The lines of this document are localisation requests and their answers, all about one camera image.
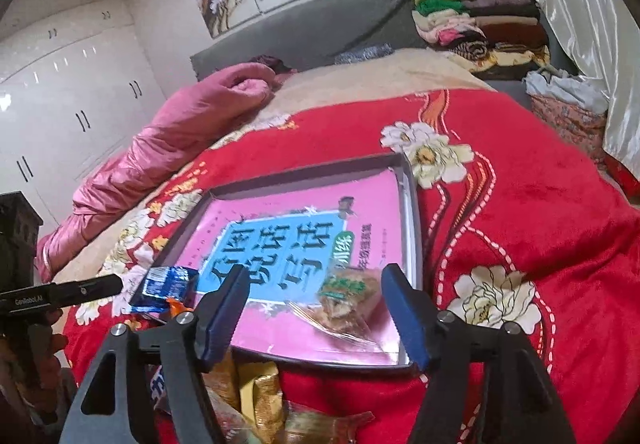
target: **curtain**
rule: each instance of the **curtain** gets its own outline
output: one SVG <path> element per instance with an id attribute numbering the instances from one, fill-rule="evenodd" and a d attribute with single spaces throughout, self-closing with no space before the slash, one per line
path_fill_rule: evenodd
<path id="1" fill-rule="evenodd" d="M 622 0 L 537 0 L 560 45 L 609 98 L 604 149 L 640 180 L 640 29 Z"/>

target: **bed headboard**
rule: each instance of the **bed headboard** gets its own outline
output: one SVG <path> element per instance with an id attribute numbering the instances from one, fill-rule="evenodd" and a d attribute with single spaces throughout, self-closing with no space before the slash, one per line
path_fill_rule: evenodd
<path id="1" fill-rule="evenodd" d="M 334 56 L 389 43 L 423 48 L 413 0 L 311 0 L 225 34 L 191 57 L 198 81 L 216 70 L 266 54 L 299 71 L 334 64 Z"/>

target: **screw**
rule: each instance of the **screw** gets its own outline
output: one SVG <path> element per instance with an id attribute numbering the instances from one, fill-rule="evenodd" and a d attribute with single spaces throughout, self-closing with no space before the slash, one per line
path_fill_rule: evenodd
<path id="1" fill-rule="evenodd" d="M 127 326 L 124 323 L 118 323 L 111 327 L 111 334 L 114 336 L 121 336 L 127 331 Z"/>
<path id="2" fill-rule="evenodd" d="M 456 320 L 456 315 L 448 310 L 441 310 L 438 312 L 438 320 L 443 323 L 453 323 Z"/>
<path id="3" fill-rule="evenodd" d="M 175 317 L 175 320 L 179 325 L 188 325 L 193 321 L 194 317 L 193 312 L 181 312 Z"/>
<path id="4" fill-rule="evenodd" d="M 516 334 L 520 334 L 520 332 L 522 331 L 522 328 L 520 327 L 520 325 L 518 325 L 517 323 L 514 323 L 513 321 L 507 321 L 504 324 L 504 331 L 507 332 L 507 334 L 511 334 L 512 336 L 515 336 Z"/>

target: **pink quilt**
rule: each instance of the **pink quilt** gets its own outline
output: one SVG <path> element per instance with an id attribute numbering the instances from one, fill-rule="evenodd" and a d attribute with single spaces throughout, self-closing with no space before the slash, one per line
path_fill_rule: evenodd
<path id="1" fill-rule="evenodd" d="M 273 96 L 274 72 L 243 63 L 178 90 L 129 149 L 107 160 L 74 193 L 74 212 L 38 241 L 36 267 L 50 281 L 101 231 Z"/>

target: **gray tray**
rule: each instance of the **gray tray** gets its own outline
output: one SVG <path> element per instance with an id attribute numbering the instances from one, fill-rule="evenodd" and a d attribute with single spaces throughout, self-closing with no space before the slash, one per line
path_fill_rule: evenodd
<path id="1" fill-rule="evenodd" d="M 386 169 L 392 169 L 398 181 L 402 221 L 402 246 L 404 247 L 402 262 L 398 262 L 398 264 L 401 265 L 412 287 L 421 290 L 422 239 L 420 234 L 420 216 L 418 214 L 418 197 L 411 166 L 404 154 L 401 153 L 373 155 L 317 166 L 306 166 L 212 188 L 204 193 L 196 207 L 194 207 L 191 213 L 183 220 L 178 230 L 153 262 L 153 267 L 175 265 L 204 213 L 213 201 L 259 197 L 349 182 L 376 175 Z M 240 350 L 243 353 L 266 360 L 304 365 L 311 364 L 323 368 L 329 367 L 345 370 L 403 370 L 410 364 L 402 347 L 400 355 L 398 356 L 399 364 L 389 366 L 309 363 L 307 361 L 282 358 L 271 354 L 250 352 L 243 348 L 235 348 L 235 350 Z"/>

